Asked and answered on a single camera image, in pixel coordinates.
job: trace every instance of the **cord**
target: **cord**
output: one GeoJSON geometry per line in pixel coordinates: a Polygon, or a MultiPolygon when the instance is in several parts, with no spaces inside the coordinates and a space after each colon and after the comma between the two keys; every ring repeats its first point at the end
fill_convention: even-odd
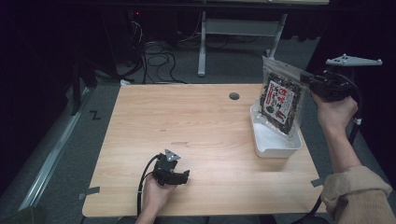
{"type": "Polygon", "coordinates": [[[143,54],[144,54],[144,59],[145,59],[145,73],[144,73],[144,78],[143,78],[144,84],[146,84],[146,77],[149,77],[151,79],[152,83],[154,83],[154,84],[169,84],[169,83],[187,84],[186,82],[184,82],[182,80],[178,80],[173,76],[172,72],[174,71],[174,69],[176,67],[176,57],[173,53],[164,51],[163,46],[161,46],[160,44],[147,46],[144,49],[143,54]],[[149,49],[154,48],[154,47],[157,47],[159,49],[155,52],[149,52],[149,49]],[[154,60],[158,60],[158,59],[164,59],[164,61],[162,63],[154,63],[153,62],[154,60]],[[169,76],[171,78],[170,80],[160,77],[160,69],[169,63],[172,64],[172,67],[169,71],[169,76]],[[162,81],[161,83],[154,82],[154,80],[151,78],[151,76],[149,75],[148,65],[152,66],[152,67],[156,67],[156,76],[160,81],[162,81]]]}
{"type": "Polygon", "coordinates": [[[211,47],[207,42],[208,41],[206,41],[206,44],[205,44],[205,46],[207,47],[207,48],[209,48],[209,49],[222,49],[222,48],[224,48],[224,47],[226,47],[229,43],[230,43],[230,38],[228,38],[228,36],[226,35],[226,36],[224,36],[224,35],[208,35],[208,37],[212,37],[212,38],[218,38],[218,39],[225,39],[225,42],[221,45],[221,46],[218,46],[218,47],[211,47]]]}
{"type": "Polygon", "coordinates": [[[200,35],[196,35],[196,33],[197,33],[197,31],[198,31],[198,27],[199,27],[201,18],[202,18],[202,12],[200,12],[200,14],[199,14],[198,22],[197,22],[197,25],[195,26],[195,30],[194,30],[194,32],[192,33],[192,35],[191,35],[190,37],[186,38],[186,39],[179,40],[179,41],[178,41],[179,43],[184,42],[184,41],[188,41],[188,40],[191,40],[191,39],[194,39],[194,38],[200,36],[200,35]]]}
{"type": "Polygon", "coordinates": [[[319,196],[318,199],[317,199],[317,202],[315,203],[315,205],[312,208],[312,210],[309,213],[305,214],[305,216],[303,216],[302,218],[298,219],[297,221],[292,222],[291,224],[300,224],[300,223],[302,223],[302,221],[306,217],[312,217],[318,211],[318,209],[320,207],[320,204],[321,204],[321,199],[320,199],[320,196],[319,196]]]}
{"type": "Polygon", "coordinates": [[[133,36],[130,36],[131,41],[132,41],[132,43],[134,43],[134,36],[136,35],[137,28],[139,28],[139,33],[140,33],[140,35],[139,35],[139,41],[137,41],[137,44],[136,44],[136,45],[139,45],[140,42],[142,41],[143,29],[142,29],[142,27],[140,26],[140,24],[137,23],[137,22],[135,22],[135,21],[131,21],[131,24],[134,25],[134,35],[133,35],[133,36]]]}
{"type": "Polygon", "coordinates": [[[139,217],[141,211],[142,211],[142,190],[143,190],[143,181],[146,179],[146,171],[148,170],[149,166],[153,161],[156,159],[159,159],[161,157],[161,154],[158,154],[151,158],[151,160],[148,162],[145,171],[142,174],[142,177],[140,178],[140,183],[139,183],[139,188],[137,190],[137,213],[136,217],[139,217]]]}
{"type": "Polygon", "coordinates": [[[356,134],[358,133],[359,127],[361,126],[362,110],[363,110],[363,97],[361,95],[361,90],[349,78],[342,76],[340,74],[336,74],[336,75],[338,77],[342,78],[343,80],[347,81],[350,85],[352,85],[353,89],[358,94],[358,98],[359,98],[358,99],[358,111],[355,114],[355,120],[353,122],[352,130],[348,137],[348,141],[349,141],[350,145],[353,145],[353,142],[355,141],[356,134]]]}
{"type": "Polygon", "coordinates": [[[83,224],[84,223],[84,221],[85,221],[85,216],[82,216],[82,219],[81,219],[81,221],[79,222],[79,224],[83,224]]]}
{"type": "Polygon", "coordinates": [[[128,72],[126,72],[126,73],[120,75],[120,74],[115,73],[115,72],[112,72],[112,71],[108,70],[107,68],[104,68],[104,67],[101,66],[100,64],[94,63],[94,62],[92,62],[92,61],[90,61],[90,60],[88,60],[88,59],[83,59],[83,60],[84,60],[84,62],[85,62],[86,64],[88,64],[89,66],[91,66],[91,67],[93,67],[93,68],[98,68],[99,70],[103,71],[104,73],[110,75],[111,77],[113,77],[113,78],[115,78],[115,79],[118,79],[118,80],[124,79],[124,80],[129,81],[129,82],[134,82],[134,79],[128,78],[128,76],[131,75],[131,74],[133,74],[133,73],[135,73],[138,69],[140,69],[140,64],[141,64],[141,62],[140,62],[140,60],[139,60],[139,64],[137,64],[135,68],[133,68],[133,69],[131,69],[130,71],[128,71],[128,72]]]}

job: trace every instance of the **hand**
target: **hand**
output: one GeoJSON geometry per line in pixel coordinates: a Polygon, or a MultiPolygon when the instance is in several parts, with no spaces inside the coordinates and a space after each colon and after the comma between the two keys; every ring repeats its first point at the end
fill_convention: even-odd
{"type": "Polygon", "coordinates": [[[358,104],[348,96],[342,101],[326,102],[312,92],[318,104],[318,121],[326,136],[335,173],[361,165],[361,161],[347,140],[346,127],[358,111],[358,104]]]}
{"type": "Polygon", "coordinates": [[[153,223],[176,187],[177,185],[160,186],[152,174],[147,175],[143,188],[142,213],[136,223],[153,223]]]}
{"type": "Polygon", "coordinates": [[[172,191],[176,187],[177,185],[161,186],[152,174],[149,174],[146,176],[146,183],[143,188],[143,209],[150,208],[159,212],[166,204],[172,191]]]}
{"type": "Polygon", "coordinates": [[[314,92],[311,93],[318,105],[318,121],[325,134],[344,134],[348,123],[358,111],[356,101],[348,96],[342,101],[326,102],[314,92]]]}

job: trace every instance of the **wooden table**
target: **wooden table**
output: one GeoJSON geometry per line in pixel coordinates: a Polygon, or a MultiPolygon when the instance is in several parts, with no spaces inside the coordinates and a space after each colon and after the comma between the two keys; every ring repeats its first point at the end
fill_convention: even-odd
{"type": "Polygon", "coordinates": [[[135,216],[140,176],[166,148],[181,156],[175,172],[191,173],[161,216],[308,212],[322,187],[310,182],[318,173],[307,148],[288,159],[255,153],[249,109],[261,87],[122,86],[90,185],[100,192],[87,196],[83,214],[135,216]],[[231,92],[240,98],[230,99],[231,92]]]}

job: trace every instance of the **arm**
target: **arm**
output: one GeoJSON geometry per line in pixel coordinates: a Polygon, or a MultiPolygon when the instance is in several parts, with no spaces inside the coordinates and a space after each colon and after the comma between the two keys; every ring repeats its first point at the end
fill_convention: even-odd
{"type": "Polygon", "coordinates": [[[177,185],[160,186],[152,174],[146,177],[143,188],[143,208],[136,224],[152,224],[158,213],[166,205],[177,185]]]}
{"type": "Polygon", "coordinates": [[[337,223],[396,223],[387,196],[391,187],[361,165],[347,140],[346,127],[357,112],[357,103],[347,97],[325,102],[312,93],[318,104],[318,121],[328,143],[334,175],[327,177],[321,193],[328,212],[337,223]]]}
{"type": "Polygon", "coordinates": [[[361,165],[346,134],[346,127],[358,110],[357,103],[350,96],[336,102],[325,102],[314,93],[312,96],[318,104],[318,121],[326,136],[333,171],[339,173],[361,165]]]}

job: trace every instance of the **sleeve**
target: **sleeve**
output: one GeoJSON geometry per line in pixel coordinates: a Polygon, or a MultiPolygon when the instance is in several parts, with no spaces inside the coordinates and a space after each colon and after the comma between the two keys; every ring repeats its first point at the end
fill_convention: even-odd
{"type": "Polygon", "coordinates": [[[365,166],[329,175],[320,195],[333,219],[341,223],[396,223],[387,197],[392,188],[365,166]]]}

